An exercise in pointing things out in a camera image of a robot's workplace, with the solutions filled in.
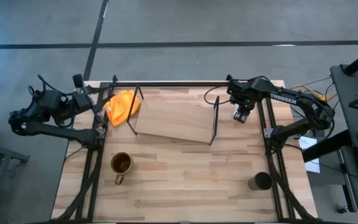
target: wooden board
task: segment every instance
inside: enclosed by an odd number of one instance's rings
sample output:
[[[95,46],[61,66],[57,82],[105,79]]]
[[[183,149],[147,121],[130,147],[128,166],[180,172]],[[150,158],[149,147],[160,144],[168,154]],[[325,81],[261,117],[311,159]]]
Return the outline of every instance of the wooden board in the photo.
[[[99,82],[88,82],[99,86]],[[282,86],[282,81],[274,81]],[[203,95],[209,87],[143,88],[146,99],[210,108]],[[225,88],[207,96],[228,100]],[[293,122],[288,104],[272,101],[277,124]],[[245,124],[232,118],[234,106],[219,107],[218,134],[212,146],[177,139],[133,134],[124,123],[109,125],[98,185],[94,222],[274,222],[277,217],[271,190],[253,192],[247,180],[258,172],[268,172],[257,109]],[[265,108],[265,117],[269,116]],[[78,115],[74,127],[90,128],[93,115]],[[68,154],[78,149],[69,143]],[[120,186],[109,161],[117,152],[134,159],[134,170]],[[315,217],[316,209],[301,152],[284,147],[283,156],[290,188],[301,204]],[[71,156],[63,167],[52,218],[58,217],[74,199],[81,185],[86,151]],[[286,205],[280,191],[283,209]],[[88,211],[89,193],[84,215]]]
[[[168,138],[209,144],[213,135],[213,105],[184,105],[145,98],[140,106],[135,131]]]

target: yellow cloth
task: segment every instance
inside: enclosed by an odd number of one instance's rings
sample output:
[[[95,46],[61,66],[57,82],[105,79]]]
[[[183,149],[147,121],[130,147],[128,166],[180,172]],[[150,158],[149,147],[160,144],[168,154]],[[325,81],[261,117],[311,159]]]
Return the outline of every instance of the yellow cloth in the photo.
[[[115,127],[118,124],[126,121],[128,118],[129,110],[131,108],[132,99],[134,98],[134,91],[122,90],[111,98],[109,102],[104,105],[107,116]],[[135,114],[140,108],[140,101],[135,98],[134,107],[132,108],[131,115]]]

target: butcher block tabletop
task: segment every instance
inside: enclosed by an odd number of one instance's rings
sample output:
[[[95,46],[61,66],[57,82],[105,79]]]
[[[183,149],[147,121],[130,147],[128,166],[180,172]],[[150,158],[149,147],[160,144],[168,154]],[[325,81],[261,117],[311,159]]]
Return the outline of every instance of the butcher block tabletop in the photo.
[[[282,80],[272,81],[284,86]],[[101,82],[86,82],[99,87]],[[163,101],[176,105],[211,108],[204,94],[211,87],[141,87],[144,101]],[[135,88],[114,88],[114,93]],[[226,88],[211,91],[207,100],[229,99]],[[265,102],[267,123],[269,116]],[[288,104],[272,100],[277,125],[293,122]],[[219,106],[218,132],[211,146],[148,134],[135,135],[127,123],[109,123],[104,145],[94,222],[274,222],[277,221],[272,190],[251,191],[247,180],[258,172],[269,172],[255,108],[245,124],[233,120],[234,105]],[[135,124],[137,114],[131,117]],[[91,128],[91,111],[75,118],[75,129]],[[68,144],[67,155],[81,146]],[[121,185],[115,185],[110,169],[111,157],[128,153],[134,161]],[[63,165],[52,218],[59,217],[80,190],[87,149],[70,156]],[[292,147],[283,148],[291,191],[313,216],[317,217],[302,154]],[[85,197],[83,216],[88,213],[90,190]],[[288,217],[283,192],[280,198]]]

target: concrete floor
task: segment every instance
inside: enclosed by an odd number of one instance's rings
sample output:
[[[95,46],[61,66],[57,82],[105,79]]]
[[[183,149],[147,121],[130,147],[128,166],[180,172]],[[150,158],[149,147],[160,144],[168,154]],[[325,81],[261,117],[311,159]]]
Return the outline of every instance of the concrete floor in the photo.
[[[101,4],[0,1],[0,44],[91,43]],[[358,40],[358,0],[110,0],[100,37],[101,43],[262,40]],[[67,146],[64,139],[13,134],[9,112],[28,106],[27,85],[40,87],[38,73],[59,90],[72,91],[71,77],[84,72],[89,52],[0,50],[0,146],[31,155],[13,179],[6,175],[0,223],[49,219]],[[357,57],[358,45],[98,49],[90,80],[111,80],[113,74],[120,80],[219,80],[230,73],[265,75],[289,87],[328,77],[330,66]],[[330,84],[313,88],[325,91]],[[336,110],[334,133],[346,129],[340,105]],[[344,200],[340,190],[311,185],[320,218],[358,222],[357,214],[335,213]],[[324,187],[333,189],[330,197]]]

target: mug handle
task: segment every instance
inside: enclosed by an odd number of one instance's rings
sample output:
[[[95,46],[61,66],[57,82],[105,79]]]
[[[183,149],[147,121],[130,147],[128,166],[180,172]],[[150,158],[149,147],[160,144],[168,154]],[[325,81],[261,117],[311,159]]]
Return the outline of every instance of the mug handle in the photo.
[[[121,185],[124,181],[124,176],[122,174],[117,174],[116,180],[114,181],[116,185]]]

